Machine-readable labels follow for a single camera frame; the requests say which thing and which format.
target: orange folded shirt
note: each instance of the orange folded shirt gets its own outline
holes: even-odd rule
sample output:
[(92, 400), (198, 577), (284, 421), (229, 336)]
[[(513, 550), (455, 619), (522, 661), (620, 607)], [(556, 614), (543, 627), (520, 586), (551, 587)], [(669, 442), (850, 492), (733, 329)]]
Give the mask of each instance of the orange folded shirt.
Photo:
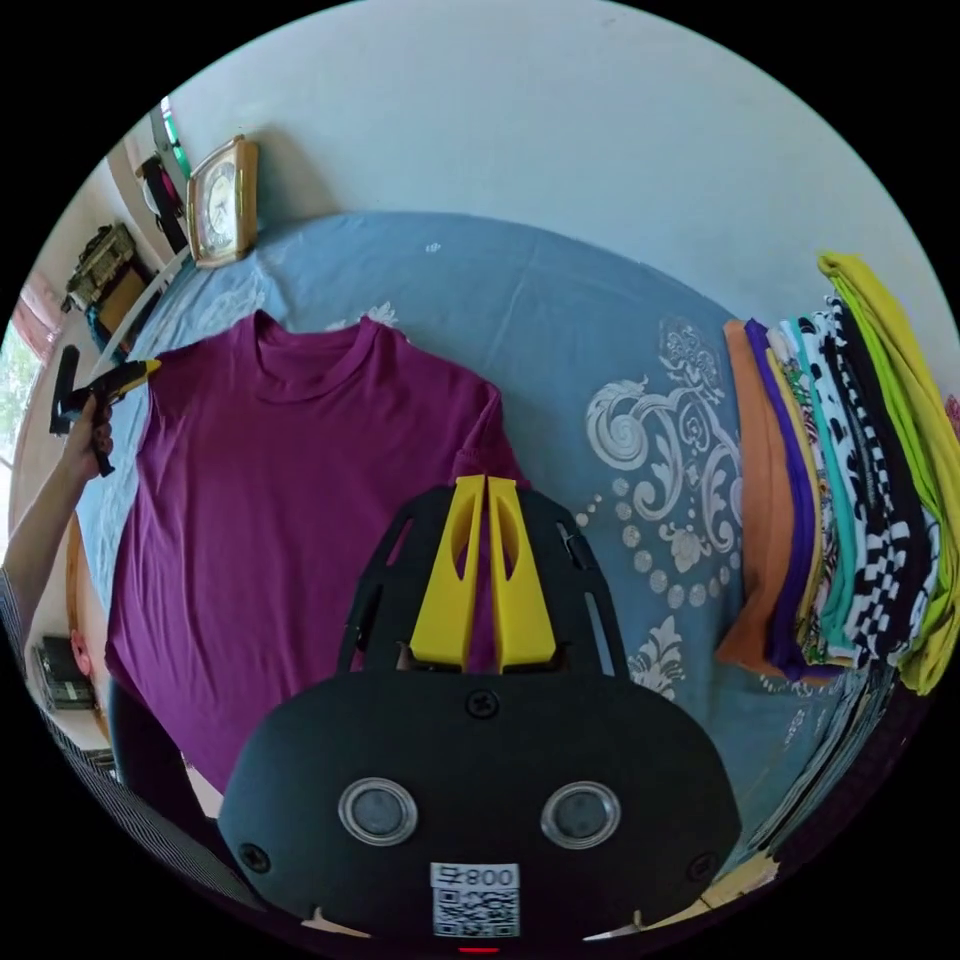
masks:
[[(776, 412), (767, 396), (753, 351), (739, 320), (723, 328), (730, 351), (740, 412), (743, 464), (744, 605), (714, 656), (753, 673), (783, 677), (765, 656), (767, 631), (787, 580), (793, 545), (793, 493)], [(830, 678), (804, 678), (824, 686)]]

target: folded clothes stack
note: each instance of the folded clothes stack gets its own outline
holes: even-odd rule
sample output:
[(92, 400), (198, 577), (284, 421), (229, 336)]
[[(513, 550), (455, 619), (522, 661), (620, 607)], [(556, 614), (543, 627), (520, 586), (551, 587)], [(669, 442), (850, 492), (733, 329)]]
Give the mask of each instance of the folded clothes stack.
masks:
[(910, 322), (854, 256), (826, 309), (727, 324), (743, 611), (717, 659), (823, 685), (873, 663), (929, 693), (960, 627), (960, 444)]

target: person's arm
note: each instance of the person's arm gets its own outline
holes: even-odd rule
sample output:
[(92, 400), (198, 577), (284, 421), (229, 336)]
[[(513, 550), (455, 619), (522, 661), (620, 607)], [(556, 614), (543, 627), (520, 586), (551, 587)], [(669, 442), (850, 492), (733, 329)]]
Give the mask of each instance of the person's arm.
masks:
[[(94, 431), (93, 413), (91, 398), (83, 415), (73, 425), (60, 460), (17, 524), (7, 546), (3, 569), (16, 601), (23, 642), (30, 635), (33, 615), (50, 579), (57, 550), (80, 502), (83, 488), (99, 474), (91, 443), (95, 440), (108, 455), (113, 450), (109, 423)], [(109, 421), (109, 408), (106, 416)]]

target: yellow-green folded shirt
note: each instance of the yellow-green folded shirt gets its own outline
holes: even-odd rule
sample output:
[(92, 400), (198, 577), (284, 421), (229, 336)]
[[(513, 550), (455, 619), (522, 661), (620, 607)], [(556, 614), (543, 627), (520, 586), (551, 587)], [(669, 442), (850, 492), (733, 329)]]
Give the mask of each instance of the yellow-green folded shirt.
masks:
[(937, 587), (920, 637), (899, 665), (904, 685), (927, 694), (943, 676), (960, 632), (960, 446), (910, 320), (896, 298), (859, 257), (826, 253), (817, 266), (856, 320), (913, 484), (940, 524)]

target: clock face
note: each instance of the clock face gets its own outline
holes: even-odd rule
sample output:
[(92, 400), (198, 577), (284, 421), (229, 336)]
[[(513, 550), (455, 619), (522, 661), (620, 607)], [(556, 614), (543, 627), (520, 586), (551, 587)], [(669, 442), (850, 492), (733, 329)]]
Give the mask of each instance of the clock face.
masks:
[(237, 168), (233, 161), (217, 164), (203, 183), (200, 204), (204, 246), (223, 250), (237, 241)]

